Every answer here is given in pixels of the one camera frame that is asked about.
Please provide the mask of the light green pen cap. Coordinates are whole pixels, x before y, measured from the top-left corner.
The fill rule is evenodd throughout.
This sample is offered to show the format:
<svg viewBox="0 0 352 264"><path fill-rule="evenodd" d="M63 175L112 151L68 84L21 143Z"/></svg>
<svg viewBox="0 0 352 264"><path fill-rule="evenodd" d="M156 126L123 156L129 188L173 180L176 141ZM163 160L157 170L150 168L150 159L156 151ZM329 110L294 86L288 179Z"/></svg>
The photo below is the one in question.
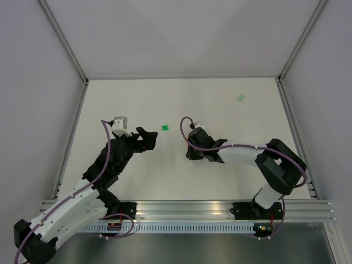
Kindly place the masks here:
<svg viewBox="0 0 352 264"><path fill-rule="evenodd" d="M244 96L245 95L243 93L239 94L237 97L237 101L241 102L244 99Z"/></svg>

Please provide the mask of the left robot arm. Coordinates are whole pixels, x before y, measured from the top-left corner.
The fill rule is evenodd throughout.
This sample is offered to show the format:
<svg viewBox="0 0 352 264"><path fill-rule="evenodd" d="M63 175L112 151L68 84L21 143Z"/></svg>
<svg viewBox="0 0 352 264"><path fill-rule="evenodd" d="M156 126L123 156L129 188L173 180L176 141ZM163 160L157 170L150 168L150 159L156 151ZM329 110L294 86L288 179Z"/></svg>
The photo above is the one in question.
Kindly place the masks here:
<svg viewBox="0 0 352 264"><path fill-rule="evenodd" d="M71 191L44 213L14 225L18 251L15 263L48 263L57 250L91 222L119 214L119 199L108 189L117 180L132 156L151 151L158 133L137 127L134 133L103 122L106 146Z"/></svg>

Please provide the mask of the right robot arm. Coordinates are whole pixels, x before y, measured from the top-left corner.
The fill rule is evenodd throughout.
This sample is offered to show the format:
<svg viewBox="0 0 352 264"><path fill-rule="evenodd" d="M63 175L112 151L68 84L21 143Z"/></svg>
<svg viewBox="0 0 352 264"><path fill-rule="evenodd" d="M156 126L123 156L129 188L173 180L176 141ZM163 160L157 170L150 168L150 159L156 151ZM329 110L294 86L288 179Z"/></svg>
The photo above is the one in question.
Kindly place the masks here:
<svg viewBox="0 0 352 264"><path fill-rule="evenodd" d="M279 139L272 139L269 143L259 146L227 145L226 139L214 140L200 126L190 127L191 132L186 138L187 159L240 163L257 167L262 173L266 184L250 202L251 213L257 219L263 219L279 199L306 184L306 164Z"/></svg>

